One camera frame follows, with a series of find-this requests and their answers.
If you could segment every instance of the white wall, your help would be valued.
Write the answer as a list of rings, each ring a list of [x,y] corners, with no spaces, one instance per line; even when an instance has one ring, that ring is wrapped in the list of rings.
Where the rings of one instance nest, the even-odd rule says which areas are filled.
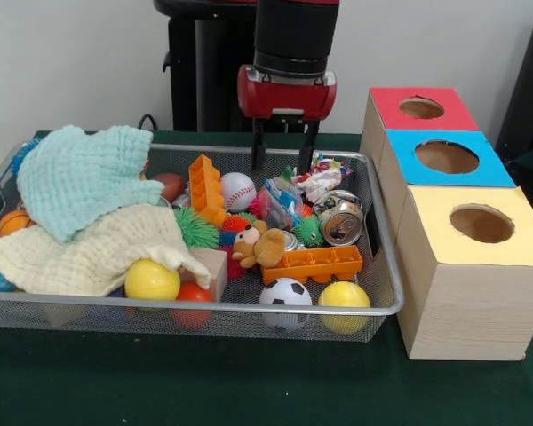
[[[359,132],[371,85],[454,86],[496,138],[533,0],[344,0],[322,129]],[[149,0],[0,0],[0,159],[38,129],[171,125],[167,19]]]

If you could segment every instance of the wire mesh basket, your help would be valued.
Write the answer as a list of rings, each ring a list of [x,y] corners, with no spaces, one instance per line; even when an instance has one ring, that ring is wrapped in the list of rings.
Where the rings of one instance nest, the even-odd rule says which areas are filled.
[[[15,209],[20,201],[15,178],[10,172],[12,158],[20,148],[12,150],[0,166],[0,218]],[[200,154],[210,157],[222,174],[244,171],[257,188],[262,187],[267,178],[278,176],[287,164],[295,164],[298,158],[298,151],[267,150],[264,168],[251,172],[250,149],[152,145],[147,176],[173,171],[187,178],[189,165]],[[259,304],[264,287],[260,273],[248,272],[239,280],[229,281],[221,302],[212,304],[0,293],[0,327],[368,342],[386,317],[396,314],[403,304],[401,280],[378,180],[372,162],[363,155],[323,154],[345,162],[354,171],[339,189],[351,191],[362,200],[365,224],[357,246],[364,265],[354,282],[368,294],[370,308]],[[314,304],[325,286],[312,280],[306,283]],[[289,320],[299,316],[305,325],[296,331],[282,332],[269,327],[264,321],[265,315],[282,315]],[[326,328],[322,319],[333,321],[337,327],[340,324],[347,327],[352,321],[365,325],[352,334],[337,334]]]

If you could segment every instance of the baseball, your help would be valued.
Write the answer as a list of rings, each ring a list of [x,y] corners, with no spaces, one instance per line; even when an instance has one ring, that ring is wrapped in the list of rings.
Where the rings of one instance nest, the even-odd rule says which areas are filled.
[[[225,209],[231,213],[240,213],[249,208],[257,196],[252,180],[243,173],[227,173],[221,178],[221,194],[225,200]]]

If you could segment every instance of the brown football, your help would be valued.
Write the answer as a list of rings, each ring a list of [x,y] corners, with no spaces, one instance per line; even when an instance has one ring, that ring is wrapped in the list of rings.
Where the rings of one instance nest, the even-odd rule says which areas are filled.
[[[162,197],[169,202],[174,201],[186,191],[186,180],[175,173],[160,173],[152,177],[152,180],[157,180],[164,184]]]

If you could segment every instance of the blue box lid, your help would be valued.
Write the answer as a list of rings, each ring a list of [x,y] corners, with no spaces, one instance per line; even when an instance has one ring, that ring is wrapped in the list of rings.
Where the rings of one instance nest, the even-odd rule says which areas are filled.
[[[389,130],[387,134],[410,185],[516,187],[481,131]]]

